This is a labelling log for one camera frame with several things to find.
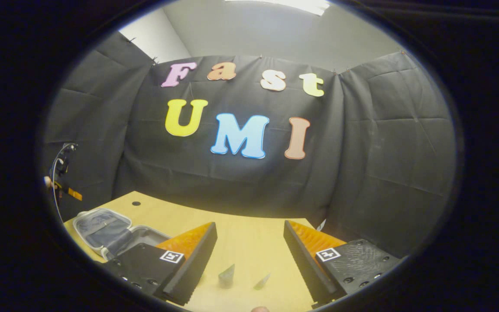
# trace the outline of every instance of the black fabric backdrop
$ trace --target black fabric backdrop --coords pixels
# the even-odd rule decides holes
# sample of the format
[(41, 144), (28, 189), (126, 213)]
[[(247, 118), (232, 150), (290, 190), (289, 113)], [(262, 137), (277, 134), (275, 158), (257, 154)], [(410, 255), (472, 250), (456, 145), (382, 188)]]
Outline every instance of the black fabric backdrop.
[[(196, 62), (176, 87), (162, 88), (175, 63)], [(210, 81), (220, 62), (236, 77)], [(63, 142), (78, 142), (67, 179), (84, 196), (63, 197), (63, 219), (137, 190), (198, 209), (259, 217), (307, 218), (350, 240), (364, 237), (397, 256), (422, 241), (444, 209), (454, 178), (454, 130), (440, 92), (407, 55), (394, 53), (342, 75), (275, 58), (208, 56), (151, 67), (117, 33), (79, 64), (63, 85), (44, 133), (47, 172)], [(266, 69), (286, 74), (283, 91), (263, 89)], [(299, 75), (324, 80), (322, 97)], [(204, 99), (198, 130), (165, 130), (171, 99)], [(213, 154), (219, 113), (243, 126), (269, 117), (263, 150)], [(191, 106), (182, 109), (188, 124)], [(309, 120), (302, 160), (285, 158), (291, 117)]]

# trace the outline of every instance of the wooden table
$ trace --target wooden table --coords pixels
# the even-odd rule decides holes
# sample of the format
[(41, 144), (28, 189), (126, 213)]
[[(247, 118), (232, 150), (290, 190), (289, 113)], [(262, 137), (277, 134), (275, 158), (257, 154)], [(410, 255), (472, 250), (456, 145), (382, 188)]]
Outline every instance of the wooden table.
[[(108, 208), (174, 237), (214, 221), (217, 242), (200, 283), (183, 308), (194, 312), (250, 312), (266, 306), (271, 312), (311, 310), (313, 300), (283, 237), (284, 219), (253, 218), (202, 211), (132, 192), (99, 208)], [(71, 237), (92, 259), (105, 262), (76, 233), (72, 220), (65, 222)], [(311, 227), (307, 219), (291, 219)], [(218, 274), (236, 264), (234, 285), (218, 287)], [(265, 287), (253, 289), (268, 273)]]

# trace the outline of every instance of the blue letter m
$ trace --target blue letter m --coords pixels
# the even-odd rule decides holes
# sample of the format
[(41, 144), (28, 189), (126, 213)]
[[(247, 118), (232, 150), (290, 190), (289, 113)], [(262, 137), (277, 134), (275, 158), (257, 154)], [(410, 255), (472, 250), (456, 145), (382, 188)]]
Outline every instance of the blue letter m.
[(269, 118), (261, 115), (252, 116), (246, 125), (240, 130), (236, 117), (233, 114), (219, 114), (217, 141), (211, 148), (215, 154), (226, 154), (226, 140), (230, 145), (232, 154), (236, 155), (242, 144), (246, 147), (242, 150), (242, 156), (248, 158), (265, 158), (263, 151), (263, 132), (269, 123)]

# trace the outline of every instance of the ceiling light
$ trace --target ceiling light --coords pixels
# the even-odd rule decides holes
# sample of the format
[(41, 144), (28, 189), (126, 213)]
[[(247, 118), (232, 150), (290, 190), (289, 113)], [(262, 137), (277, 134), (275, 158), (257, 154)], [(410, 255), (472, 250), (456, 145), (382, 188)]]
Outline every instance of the ceiling light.
[(240, 1), (254, 1), (272, 4), (281, 4), (283, 6), (290, 6), (310, 12), (312, 14), (321, 16), (330, 4), (326, 0), (224, 0), (225, 2), (240, 2)]

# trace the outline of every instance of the small green object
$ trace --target small green object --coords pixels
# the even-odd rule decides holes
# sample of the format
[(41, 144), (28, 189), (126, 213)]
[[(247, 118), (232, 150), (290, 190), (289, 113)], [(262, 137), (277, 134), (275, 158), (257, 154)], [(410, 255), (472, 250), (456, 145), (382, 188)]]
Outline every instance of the small green object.
[(267, 276), (265, 276), (262, 280), (259, 281), (259, 283), (257, 283), (253, 289), (255, 290), (259, 290), (261, 288), (263, 288), (265, 286), (265, 283), (267, 282), (267, 280), (269, 280), (269, 277), (271, 276), (271, 273), (267, 274)]
[(218, 284), (221, 288), (230, 288), (234, 284), (234, 264), (218, 275)]

